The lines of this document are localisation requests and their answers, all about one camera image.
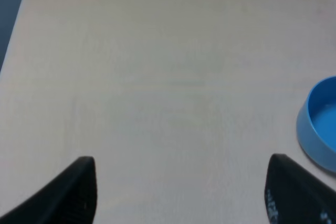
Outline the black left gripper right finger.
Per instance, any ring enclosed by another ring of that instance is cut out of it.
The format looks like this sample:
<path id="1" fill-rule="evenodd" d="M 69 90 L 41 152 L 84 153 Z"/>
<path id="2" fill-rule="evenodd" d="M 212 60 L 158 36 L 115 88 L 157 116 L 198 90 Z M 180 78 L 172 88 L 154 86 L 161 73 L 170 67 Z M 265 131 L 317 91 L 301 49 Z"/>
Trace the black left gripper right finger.
<path id="1" fill-rule="evenodd" d="M 272 154 L 264 190 L 270 223 L 335 223 L 335 191 L 285 154 Z"/>

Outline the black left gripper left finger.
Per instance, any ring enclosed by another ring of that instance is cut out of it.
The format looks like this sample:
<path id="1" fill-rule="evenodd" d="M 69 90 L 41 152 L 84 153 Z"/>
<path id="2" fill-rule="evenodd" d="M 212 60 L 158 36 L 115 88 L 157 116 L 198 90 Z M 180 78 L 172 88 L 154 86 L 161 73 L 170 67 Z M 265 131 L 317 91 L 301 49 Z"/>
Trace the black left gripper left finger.
<path id="1" fill-rule="evenodd" d="M 1 223 L 93 223 L 97 199 L 95 159 L 82 156 L 40 191 L 1 216 Z"/>

